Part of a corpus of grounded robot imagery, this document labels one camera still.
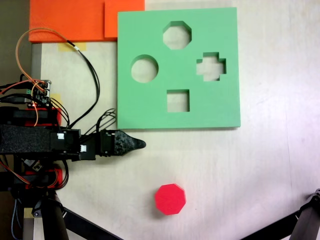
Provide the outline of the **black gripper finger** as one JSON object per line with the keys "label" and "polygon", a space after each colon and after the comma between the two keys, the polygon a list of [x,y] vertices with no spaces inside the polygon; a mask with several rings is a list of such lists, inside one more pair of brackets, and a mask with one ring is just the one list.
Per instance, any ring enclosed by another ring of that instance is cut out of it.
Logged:
{"label": "black gripper finger", "polygon": [[121,130],[116,130],[114,136],[116,145],[146,145],[145,141],[131,137]]}
{"label": "black gripper finger", "polygon": [[143,149],[146,147],[145,142],[130,142],[130,143],[117,143],[114,146],[114,155],[123,156],[129,152]]}

